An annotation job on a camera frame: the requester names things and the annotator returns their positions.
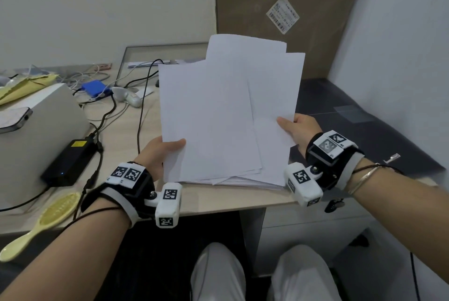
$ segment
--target black power adapter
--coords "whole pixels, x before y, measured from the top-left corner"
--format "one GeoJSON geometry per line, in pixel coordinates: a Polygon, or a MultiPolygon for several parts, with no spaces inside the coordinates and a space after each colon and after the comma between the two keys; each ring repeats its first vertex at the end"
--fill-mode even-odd
{"type": "Polygon", "coordinates": [[[71,186],[98,151],[93,137],[72,140],[41,175],[48,186],[71,186]]]}

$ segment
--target pants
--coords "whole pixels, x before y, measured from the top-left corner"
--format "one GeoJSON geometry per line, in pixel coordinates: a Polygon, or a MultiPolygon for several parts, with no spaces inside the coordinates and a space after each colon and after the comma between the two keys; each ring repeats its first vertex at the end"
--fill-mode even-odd
{"type": "MultiPolygon", "coordinates": [[[[306,245],[297,245],[279,258],[271,282],[268,301],[341,301],[326,263],[306,245]]],[[[190,283],[193,301],[245,299],[243,268],[221,243],[203,250],[190,283]]]]}

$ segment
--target hand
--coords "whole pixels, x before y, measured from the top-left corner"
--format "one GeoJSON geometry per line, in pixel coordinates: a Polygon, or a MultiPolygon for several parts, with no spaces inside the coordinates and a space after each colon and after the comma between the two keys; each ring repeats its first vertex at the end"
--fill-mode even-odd
{"type": "Polygon", "coordinates": [[[162,142],[162,136],[154,138],[145,146],[136,159],[134,159],[134,162],[146,167],[153,177],[153,181],[156,181],[162,178],[164,174],[162,162],[167,154],[180,150],[184,145],[185,139],[162,142]]]}
{"type": "Polygon", "coordinates": [[[298,149],[303,157],[306,156],[307,145],[313,136],[322,132],[315,118],[305,114],[295,113],[293,122],[280,116],[277,122],[283,130],[291,135],[295,143],[298,144],[298,149]]]}

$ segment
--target yellow envelope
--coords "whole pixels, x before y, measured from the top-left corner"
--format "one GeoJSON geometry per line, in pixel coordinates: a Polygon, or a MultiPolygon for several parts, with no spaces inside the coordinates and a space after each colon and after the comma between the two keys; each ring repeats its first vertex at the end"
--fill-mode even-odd
{"type": "Polygon", "coordinates": [[[0,105],[23,98],[31,93],[53,84],[58,77],[57,74],[36,75],[23,78],[13,87],[0,88],[0,105]]]}

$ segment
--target wrist-mounted device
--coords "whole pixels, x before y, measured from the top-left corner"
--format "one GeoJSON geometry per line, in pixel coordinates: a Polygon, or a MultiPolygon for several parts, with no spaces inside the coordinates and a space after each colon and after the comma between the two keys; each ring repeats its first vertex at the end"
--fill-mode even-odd
{"type": "Polygon", "coordinates": [[[365,154],[351,140],[335,131],[316,134],[307,146],[307,168],[292,163],[284,171],[287,187],[301,206],[320,201],[323,190],[343,190],[365,154]]]}
{"type": "Polygon", "coordinates": [[[81,204],[85,211],[98,197],[119,205],[131,220],[154,219],[160,228],[178,224],[182,185],[164,184],[161,192],[154,190],[153,178],[147,169],[134,162],[120,163],[106,181],[87,194],[81,204]]]}

